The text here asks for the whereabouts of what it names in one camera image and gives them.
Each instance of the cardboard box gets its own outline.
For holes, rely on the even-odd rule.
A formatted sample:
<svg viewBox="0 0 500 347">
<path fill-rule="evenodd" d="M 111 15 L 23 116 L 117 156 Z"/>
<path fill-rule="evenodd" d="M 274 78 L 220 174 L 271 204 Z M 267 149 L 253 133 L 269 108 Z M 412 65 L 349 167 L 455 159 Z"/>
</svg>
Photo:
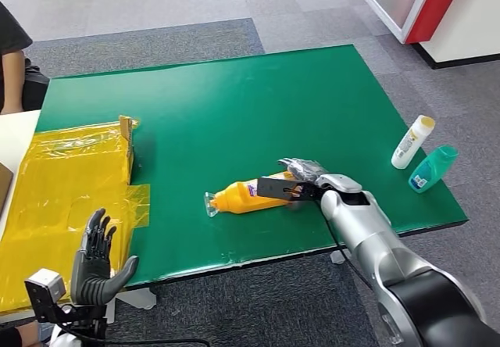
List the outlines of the cardboard box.
<svg viewBox="0 0 500 347">
<path fill-rule="evenodd" d="M 0 163 L 0 214 L 4 208 L 13 176 L 12 171 Z"/>
</svg>

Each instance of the table leg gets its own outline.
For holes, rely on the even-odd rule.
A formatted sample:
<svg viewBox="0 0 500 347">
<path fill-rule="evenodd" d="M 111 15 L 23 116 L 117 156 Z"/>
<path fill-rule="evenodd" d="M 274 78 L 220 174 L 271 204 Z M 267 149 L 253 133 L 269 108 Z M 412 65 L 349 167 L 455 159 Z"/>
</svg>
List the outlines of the table leg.
<svg viewBox="0 0 500 347">
<path fill-rule="evenodd" d="M 115 322 L 115 305 L 116 299 L 120 299 L 134 308 L 140 309 L 152 309 L 156 305 L 156 295 L 149 291 L 149 288 L 121 292 L 113 298 L 113 300 L 107 303 L 106 318 L 108 324 Z"/>
<path fill-rule="evenodd" d="M 349 252 L 348 249 L 344 249 L 344 253 L 348 258 L 351 258 L 351 252 Z M 342 263 L 344 263 L 345 259 L 344 256 L 342 255 L 340 251 L 333 251 L 330 253 L 330 258 L 333 263 L 336 263 L 336 265 L 340 265 Z"/>
</svg>

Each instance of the black shirt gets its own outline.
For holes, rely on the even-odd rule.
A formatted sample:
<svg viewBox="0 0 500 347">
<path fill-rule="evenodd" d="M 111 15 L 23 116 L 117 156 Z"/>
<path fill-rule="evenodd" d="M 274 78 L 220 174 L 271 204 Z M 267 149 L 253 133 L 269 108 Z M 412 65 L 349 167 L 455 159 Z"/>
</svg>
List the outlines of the black shirt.
<svg viewBox="0 0 500 347">
<path fill-rule="evenodd" d="M 11 13 L 0 2 L 0 54 L 18 52 L 33 43 Z M 33 68 L 29 59 L 25 59 L 26 76 Z M 0 82 L 4 79 L 4 68 L 0 61 Z"/>
</svg>

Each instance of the clear bottle nozzle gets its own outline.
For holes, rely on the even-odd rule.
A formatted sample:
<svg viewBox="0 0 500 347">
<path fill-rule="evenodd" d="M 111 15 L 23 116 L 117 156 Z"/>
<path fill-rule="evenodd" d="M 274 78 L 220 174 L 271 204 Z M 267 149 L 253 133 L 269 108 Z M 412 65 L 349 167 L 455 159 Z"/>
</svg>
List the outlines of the clear bottle nozzle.
<svg viewBox="0 0 500 347">
<path fill-rule="evenodd" d="M 208 216 L 214 216 L 219 213 L 217 203 L 215 200 L 215 195 L 213 193 L 204 192 L 204 196 L 204 208 Z"/>
</svg>

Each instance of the green table mat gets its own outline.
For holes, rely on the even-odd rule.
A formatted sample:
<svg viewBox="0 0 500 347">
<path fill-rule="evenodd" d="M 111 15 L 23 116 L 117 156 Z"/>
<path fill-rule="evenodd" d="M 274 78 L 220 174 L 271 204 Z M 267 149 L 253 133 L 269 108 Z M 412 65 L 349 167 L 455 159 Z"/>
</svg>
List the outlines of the green table mat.
<svg viewBox="0 0 500 347">
<path fill-rule="evenodd" d="M 391 156 L 406 131 L 351 45 L 51 80 L 37 131 L 116 120 L 134 131 L 133 184 L 151 184 L 150 224 L 130 285 L 333 245 L 314 206 L 209 218 L 203 194 L 316 159 L 375 195 L 397 232 L 465 221 L 442 181 L 419 195 Z M 415 117 L 419 114 L 415 111 Z"/>
</svg>

